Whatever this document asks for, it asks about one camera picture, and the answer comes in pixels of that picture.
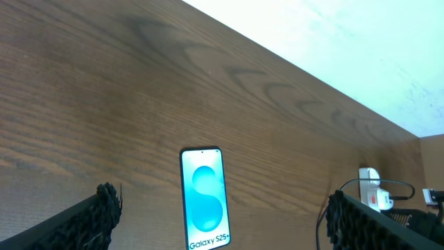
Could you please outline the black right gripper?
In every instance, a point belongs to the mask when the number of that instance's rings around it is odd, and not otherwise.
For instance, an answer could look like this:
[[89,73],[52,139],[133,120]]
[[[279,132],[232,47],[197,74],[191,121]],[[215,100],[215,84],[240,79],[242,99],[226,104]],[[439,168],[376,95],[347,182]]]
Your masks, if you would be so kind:
[[434,213],[416,209],[394,208],[384,211],[383,214],[428,240],[443,245],[443,223],[438,220]]

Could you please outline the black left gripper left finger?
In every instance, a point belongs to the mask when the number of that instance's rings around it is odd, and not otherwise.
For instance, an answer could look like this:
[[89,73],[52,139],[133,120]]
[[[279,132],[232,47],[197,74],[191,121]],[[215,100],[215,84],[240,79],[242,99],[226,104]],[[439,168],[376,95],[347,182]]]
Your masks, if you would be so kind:
[[107,250],[111,243],[112,230],[120,221],[122,203],[123,199],[112,184],[100,184],[96,188],[96,194],[1,241],[1,248]]

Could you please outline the blue Galaxy smartphone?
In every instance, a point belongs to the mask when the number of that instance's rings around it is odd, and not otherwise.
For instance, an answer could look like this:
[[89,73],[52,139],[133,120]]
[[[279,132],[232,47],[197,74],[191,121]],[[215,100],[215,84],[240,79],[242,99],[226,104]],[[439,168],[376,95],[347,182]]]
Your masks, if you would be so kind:
[[179,157],[186,249],[229,245],[232,236],[222,150],[187,147]]

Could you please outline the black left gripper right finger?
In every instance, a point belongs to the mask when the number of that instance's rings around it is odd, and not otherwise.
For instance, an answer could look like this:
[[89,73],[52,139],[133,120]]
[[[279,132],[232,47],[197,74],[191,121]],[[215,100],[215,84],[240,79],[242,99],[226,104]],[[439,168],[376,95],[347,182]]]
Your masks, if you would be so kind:
[[325,219],[333,249],[443,250],[443,245],[403,227],[340,190],[329,196]]

